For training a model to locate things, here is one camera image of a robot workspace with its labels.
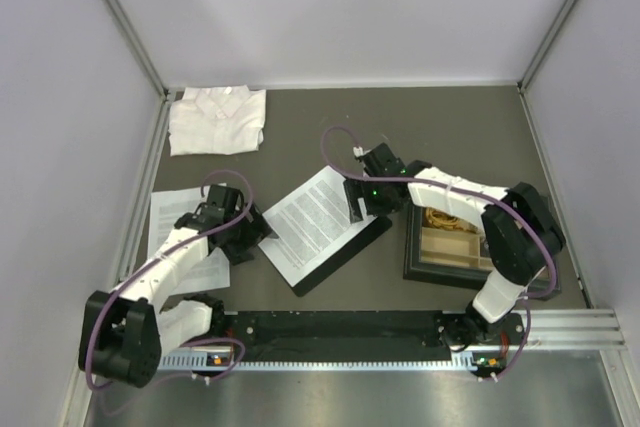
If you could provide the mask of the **black clipboard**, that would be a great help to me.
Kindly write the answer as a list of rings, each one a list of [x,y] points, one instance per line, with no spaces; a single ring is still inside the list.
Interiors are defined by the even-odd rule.
[[[339,248],[336,253],[320,263],[309,275],[292,287],[297,297],[304,297],[338,269],[352,260],[366,247],[387,232],[393,223],[388,217],[378,217],[371,224],[356,234],[345,246]]]

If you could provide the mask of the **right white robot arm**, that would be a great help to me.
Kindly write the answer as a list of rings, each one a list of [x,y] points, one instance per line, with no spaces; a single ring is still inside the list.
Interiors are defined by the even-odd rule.
[[[354,222],[360,215],[359,199],[373,216],[411,202],[461,219],[484,237],[493,269],[463,317],[474,340],[487,343],[498,336],[517,301],[553,293],[558,282],[555,256],[566,239],[532,185],[488,186],[421,161],[406,165],[396,157],[376,160],[372,152],[356,159],[364,174],[348,174],[344,183]]]

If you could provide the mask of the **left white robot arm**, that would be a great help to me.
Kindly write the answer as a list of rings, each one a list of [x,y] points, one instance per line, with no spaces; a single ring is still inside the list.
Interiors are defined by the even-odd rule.
[[[232,187],[213,185],[192,212],[174,223],[162,246],[111,291],[87,299],[78,366],[87,378],[100,376],[142,388],[163,356],[194,340],[220,341],[227,331],[224,305],[207,294],[166,301],[199,264],[220,253],[232,266],[253,259],[253,249],[276,235],[252,199]]]

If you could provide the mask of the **yellow rubber bands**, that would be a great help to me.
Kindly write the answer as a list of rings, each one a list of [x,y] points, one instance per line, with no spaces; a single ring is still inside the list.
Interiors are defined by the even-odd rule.
[[[477,232],[476,227],[469,222],[431,207],[424,209],[424,225],[429,228],[451,232],[473,234]]]

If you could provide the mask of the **dark framed compartment box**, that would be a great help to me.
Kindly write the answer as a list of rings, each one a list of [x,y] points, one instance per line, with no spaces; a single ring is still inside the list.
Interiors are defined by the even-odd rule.
[[[403,278],[438,285],[481,289],[491,273],[548,300],[561,292],[556,257],[566,239],[551,215],[547,199],[520,185],[502,201],[513,212],[490,204],[481,213],[477,232],[451,232],[424,225],[424,209],[408,217]]]

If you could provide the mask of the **folded white shirt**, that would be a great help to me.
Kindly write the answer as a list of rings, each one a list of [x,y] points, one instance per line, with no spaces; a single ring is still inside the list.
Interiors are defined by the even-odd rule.
[[[246,85],[192,88],[169,111],[170,155],[235,155],[264,141],[265,90]]]

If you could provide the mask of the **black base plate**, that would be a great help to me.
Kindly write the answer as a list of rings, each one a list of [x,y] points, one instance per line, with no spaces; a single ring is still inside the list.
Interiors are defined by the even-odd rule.
[[[505,335],[513,345],[524,334],[517,313],[482,327],[463,313],[427,311],[239,311],[216,314],[211,333],[228,334],[248,347],[275,346],[289,341],[391,340],[422,347],[498,345]]]

